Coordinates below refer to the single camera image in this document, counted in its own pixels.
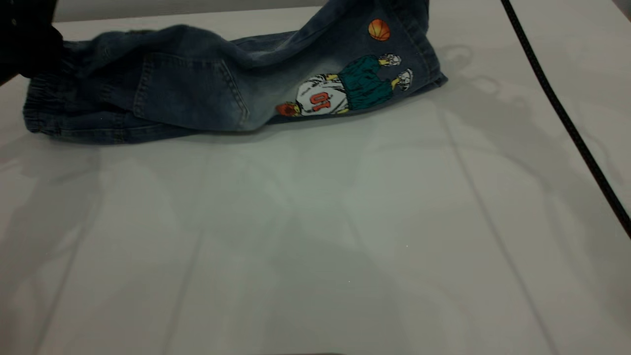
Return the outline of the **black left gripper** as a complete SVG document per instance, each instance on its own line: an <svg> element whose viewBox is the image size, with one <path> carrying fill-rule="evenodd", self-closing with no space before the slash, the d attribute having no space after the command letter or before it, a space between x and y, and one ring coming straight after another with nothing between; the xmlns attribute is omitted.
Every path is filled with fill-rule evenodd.
<svg viewBox="0 0 631 355"><path fill-rule="evenodd" d="M33 78L59 63L63 36L52 22L56 0L0 2L0 83Z"/></svg>

